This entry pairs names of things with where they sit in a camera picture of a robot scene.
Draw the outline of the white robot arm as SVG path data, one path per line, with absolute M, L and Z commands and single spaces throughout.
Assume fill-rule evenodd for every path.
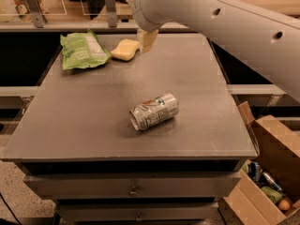
M 300 21 L 239 0 L 128 0 L 147 32 L 168 22 L 197 31 L 300 101 Z

